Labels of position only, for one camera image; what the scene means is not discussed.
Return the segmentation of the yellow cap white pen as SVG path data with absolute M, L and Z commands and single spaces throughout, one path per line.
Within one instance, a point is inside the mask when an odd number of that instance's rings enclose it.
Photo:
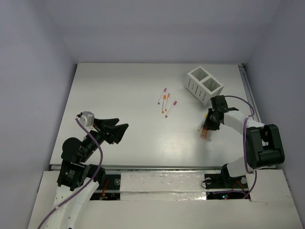
M 203 125 L 204 125 L 204 122 L 206 120 L 206 117 L 207 117 L 207 114 L 204 115 L 204 118 L 203 120 L 201 121 L 199 127 L 197 128 L 197 131 L 200 132 L 200 130 L 202 129 Z

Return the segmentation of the orange glue stick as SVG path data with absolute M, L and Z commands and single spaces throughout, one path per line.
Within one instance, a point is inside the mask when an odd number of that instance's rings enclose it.
M 206 139 L 208 136 L 208 129 L 202 129 L 202 132 L 201 132 L 201 139 Z

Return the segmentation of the magenta cap white pen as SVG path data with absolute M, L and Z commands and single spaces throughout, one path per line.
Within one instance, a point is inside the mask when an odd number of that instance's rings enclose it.
M 167 118 L 170 115 L 171 111 L 175 108 L 176 104 L 177 104 L 177 101 L 175 101 L 172 104 L 172 106 L 168 109 L 167 113 L 165 114 L 165 118 Z

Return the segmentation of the pale pink cap pen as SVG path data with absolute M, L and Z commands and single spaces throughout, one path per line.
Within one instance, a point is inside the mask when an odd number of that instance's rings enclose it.
M 165 109 L 164 109 L 164 111 L 165 112 L 167 112 L 167 110 L 168 110 L 168 103 L 169 103 L 169 100 L 170 100 L 170 93 L 168 93 L 167 94 L 167 96 L 166 96 L 166 103 L 165 103 Z

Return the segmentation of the orange cap white pen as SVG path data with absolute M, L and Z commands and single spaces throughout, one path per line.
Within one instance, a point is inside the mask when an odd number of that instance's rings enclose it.
M 166 107 L 166 95 L 163 96 L 163 103 L 162 103 L 162 114 L 165 112 Z

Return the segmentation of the purple cap white pen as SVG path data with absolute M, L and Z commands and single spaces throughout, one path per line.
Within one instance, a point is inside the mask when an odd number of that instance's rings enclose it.
M 159 100 L 158 100 L 158 103 L 157 104 L 160 104 L 161 103 L 161 100 L 163 99 L 163 97 L 166 95 L 166 91 L 167 91 L 167 88 L 164 88 Z

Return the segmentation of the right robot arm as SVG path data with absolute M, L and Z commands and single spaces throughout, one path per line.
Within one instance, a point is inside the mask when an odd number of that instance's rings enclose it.
M 243 156 L 222 166 L 219 174 L 206 175 L 201 186 L 204 189 L 233 188 L 233 185 L 246 175 L 256 175 L 257 170 L 282 164 L 285 153 L 279 129 L 274 124 L 263 124 L 253 120 L 255 114 L 244 115 L 239 109 L 229 107 L 225 95 L 211 98 L 212 107 L 208 109 L 202 124 L 201 137 L 205 139 L 209 131 L 217 131 L 221 125 L 228 126 L 241 134 Z

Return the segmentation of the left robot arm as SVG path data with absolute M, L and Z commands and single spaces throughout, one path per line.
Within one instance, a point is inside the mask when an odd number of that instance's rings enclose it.
M 118 118 L 97 119 L 91 112 L 82 112 L 75 120 L 86 136 L 83 140 L 68 138 L 62 145 L 61 169 L 52 211 L 45 223 L 47 229 L 77 227 L 91 196 L 105 184 L 102 143 L 118 144 L 129 127 L 120 125 Z M 100 152 L 100 163 L 86 164 L 96 150 Z

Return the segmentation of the white two-compartment container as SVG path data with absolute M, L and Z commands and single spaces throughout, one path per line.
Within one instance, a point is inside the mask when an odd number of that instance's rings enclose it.
M 199 66 L 187 73 L 184 88 L 194 95 L 203 106 L 207 106 L 212 97 L 221 94 L 224 85 L 205 68 Z

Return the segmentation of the white foam front panel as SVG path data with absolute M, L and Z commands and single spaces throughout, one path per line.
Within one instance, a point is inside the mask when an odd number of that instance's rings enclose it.
M 203 173 L 124 172 L 121 174 L 120 200 L 183 201 L 206 200 Z

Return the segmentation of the aluminium rail right side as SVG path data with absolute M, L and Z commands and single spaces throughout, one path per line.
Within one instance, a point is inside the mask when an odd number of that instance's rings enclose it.
M 255 103 L 255 100 L 254 100 L 254 96 L 253 96 L 253 93 L 252 93 L 252 90 L 251 90 L 251 87 L 250 87 L 250 83 L 248 81 L 245 66 L 244 66 L 244 64 L 239 64 L 238 68 L 239 68 L 239 72 L 240 72 L 240 75 L 241 75 L 241 78 L 242 78 L 242 81 L 243 81 L 243 85 L 244 85 L 247 100 L 252 105 L 252 107 L 254 108 L 254 111 L 255 111 L 254 120 L 261 122 L 261 118 L 260 118 L 260 115 L 258 113 L 257 106 L 256 106 L 256 103 Z

